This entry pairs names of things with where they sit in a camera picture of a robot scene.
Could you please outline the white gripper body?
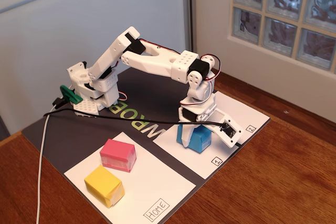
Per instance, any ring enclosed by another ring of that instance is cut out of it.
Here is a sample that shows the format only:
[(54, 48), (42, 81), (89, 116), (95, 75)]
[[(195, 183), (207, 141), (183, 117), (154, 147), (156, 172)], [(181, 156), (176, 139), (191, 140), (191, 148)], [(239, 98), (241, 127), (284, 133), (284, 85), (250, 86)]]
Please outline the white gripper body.
[(207, 101), (200, 104), (191, 104), (191, 98), (186, 97), (180, 102), (179, 121), (186, 124), (202, 124), (217, 108), (215, 100), (215, 93), (212, 93)]

